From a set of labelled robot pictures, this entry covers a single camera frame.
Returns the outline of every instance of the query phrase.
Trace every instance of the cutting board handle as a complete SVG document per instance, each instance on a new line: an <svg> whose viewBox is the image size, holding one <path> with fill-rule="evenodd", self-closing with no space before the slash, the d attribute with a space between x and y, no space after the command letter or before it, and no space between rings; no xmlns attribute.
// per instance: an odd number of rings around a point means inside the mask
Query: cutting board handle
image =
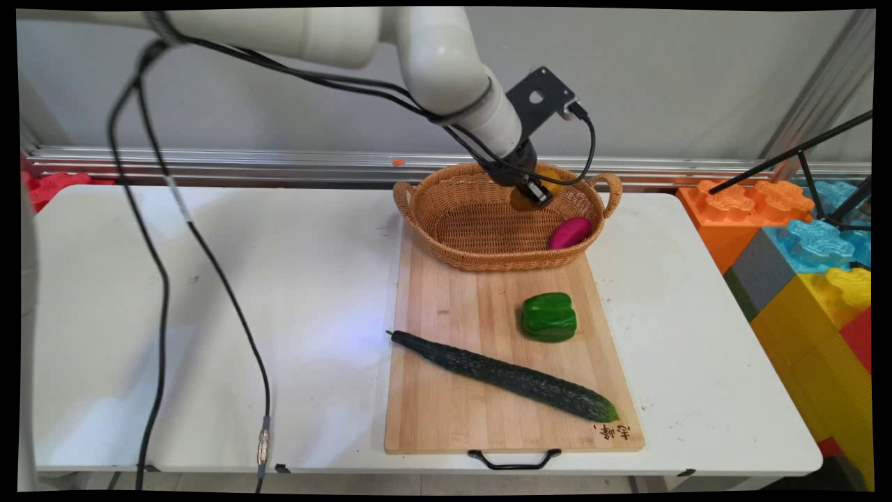
<svg viewBox="0 0 892 502"><path fill-rule="evenodd" d="M502 464L496 465L486 459L483 456L483 452L479 449L470 449L467 451L467 455L476 458L477 460L486 464L487 467L492 469L493 471L536 471L541 469L551 460L553 457L561 454L560 448L550 449L545 452L545 458L542 459L538 464Z"/></svg>

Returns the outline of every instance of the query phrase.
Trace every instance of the wicker basket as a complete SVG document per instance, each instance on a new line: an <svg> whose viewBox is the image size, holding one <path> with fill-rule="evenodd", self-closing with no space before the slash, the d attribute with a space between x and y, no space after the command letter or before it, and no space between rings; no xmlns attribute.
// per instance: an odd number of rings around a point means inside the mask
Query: wicker basket
<svg viewBox="0 0 892 502"><path fill-rule="evenodd" d="M553 165L537 166L545 168L561 180L576 178ZM593 187L598 181L610 187L607 208ZM437 258L463 270L507 271L572 262L598 237L623 194L619 177L603 173L565 186L543 209L523 212L508 202L511 189L494 183L479 165L463 163L440 169L416 188L397 183L393 200ZM551 232L579 216L591 220L591 235L572 247L548 249Z"/></svg>

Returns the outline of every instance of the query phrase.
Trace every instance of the yellow foam block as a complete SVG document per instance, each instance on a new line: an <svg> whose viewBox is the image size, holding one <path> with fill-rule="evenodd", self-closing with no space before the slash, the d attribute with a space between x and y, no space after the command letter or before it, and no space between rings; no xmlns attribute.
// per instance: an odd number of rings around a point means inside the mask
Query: yellow foam block
<svg viewBox="0 0 892 502"><path fill-rule="evenodd" d="M871 376L841 336L793 364L795 380L848 459L873 490Z"/></svg>
<svg viewBox="0 0 892 502"><path fill-rule="evenodd" d="M833 268L824 274L802 275L805 287L838 330L871 306L870 271L854 268L846 272Z"/></svg>
<svg viewBox="0 0 892 502"><path fill-rule="evenodd" d="M806 286L817 273L793 276L772 301L762 309L762 325L771 333L772 345L792 365L813 352L824 341L839 337L839 329Z"/></svg>
<svg viewBox="0 0 892 502"><path fill-rule="evenodd" d="M815 409L811 399L808 398L805 389L793 376L792 368L790 368L787 360L781 353L776 343L778 333L772 331L771 324L765 321L761 313L753 318L749 325L753 328L756 337L759 338L762 349L768 355L768 359L771 360L774 371L778 373L778 377L780 377L784 388L787 389L790 399L793 400L793 404L796 405L796 409L802 416L805 426L812 433L814 441L821 442L830 437L830 428L824 425L821 415Z"/></svg>

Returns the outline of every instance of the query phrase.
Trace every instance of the basket handle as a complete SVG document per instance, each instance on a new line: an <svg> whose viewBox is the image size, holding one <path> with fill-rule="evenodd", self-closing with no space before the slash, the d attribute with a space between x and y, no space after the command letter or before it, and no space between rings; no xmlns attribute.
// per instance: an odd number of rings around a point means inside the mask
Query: basket handle
<svg viewBox="0 0 892 502"><path fill-rule="evenodd" d="M396 203L398 209L400 209L400 213L402 213L402 217L412 225L412 228L417 228L415 224L415 220L412 219L412 210L409 208L409 197L415 193L415 187L409 185L405 181L398 181L395 185L393 185L393 202Z"/></svg>
<svg viewBox="0 0 892 502"><path fill-rule="evenodd" d="M619 179L619 176L609 172L596 174L589 179L589 183L593 188L599 181L606 182L607 186L610 188L610 198L607 200L607 207L604 209L604 217L609 218L610 215L616 211L616 207L619 205L619 199L623 196L623 181Z"/></svg>

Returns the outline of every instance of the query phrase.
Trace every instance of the wooden cutting board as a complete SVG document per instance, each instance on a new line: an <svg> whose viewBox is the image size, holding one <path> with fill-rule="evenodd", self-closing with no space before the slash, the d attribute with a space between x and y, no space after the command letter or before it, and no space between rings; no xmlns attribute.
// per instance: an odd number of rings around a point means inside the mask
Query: wooden cutting board
<svg viewBox="0 0 892 502"><path fill-rule="evenodd" d="M405 225L394 329L519 364L595 390L620 419L594 423L476 381L393 344L384 449L392 454L644 447L638 416L589 261L519 272L464 272L434 258ZM525 337L519 307L528 297L563 291L577 330L548 344Z"/></svg>

